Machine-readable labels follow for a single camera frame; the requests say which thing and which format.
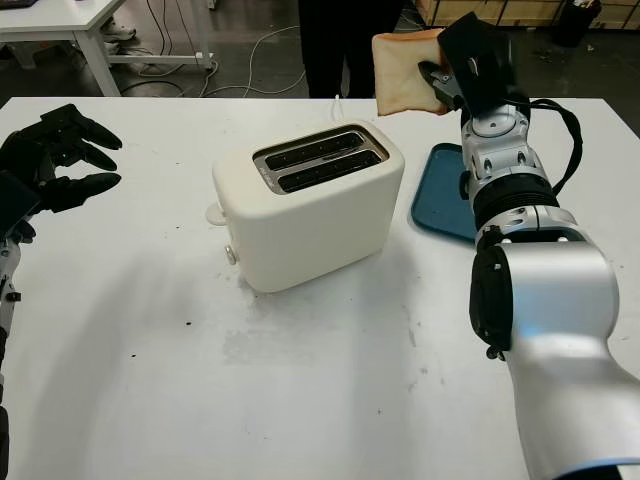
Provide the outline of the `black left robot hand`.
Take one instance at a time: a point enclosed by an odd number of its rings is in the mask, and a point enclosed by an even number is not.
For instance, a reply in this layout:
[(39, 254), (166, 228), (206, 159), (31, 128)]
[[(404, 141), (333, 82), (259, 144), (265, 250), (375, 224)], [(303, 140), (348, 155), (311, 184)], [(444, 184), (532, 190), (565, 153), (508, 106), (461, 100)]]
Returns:
[(67, 104), (12, 132), (1, 145), (1, 239), (26, 243), (35, 236), (28, 220), (43, 210), (79, 207), (121, 180), (103, 150), (122, 141)]

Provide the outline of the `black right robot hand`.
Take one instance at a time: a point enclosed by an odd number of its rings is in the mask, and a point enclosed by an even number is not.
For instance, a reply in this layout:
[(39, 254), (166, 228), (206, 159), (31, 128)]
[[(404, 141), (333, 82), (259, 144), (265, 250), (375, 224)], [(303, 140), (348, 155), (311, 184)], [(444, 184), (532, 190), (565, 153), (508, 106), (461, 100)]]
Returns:
[(419, 72), (448, 110), (463, 110), (469, 117), (489, 114), (504, 105), (513, 105), (529, 116), (529, 97), (518, 85), (510, 39), (498, 32), (490, 34), (476, 55), (453, 66), (430, 61), (418, 63)]

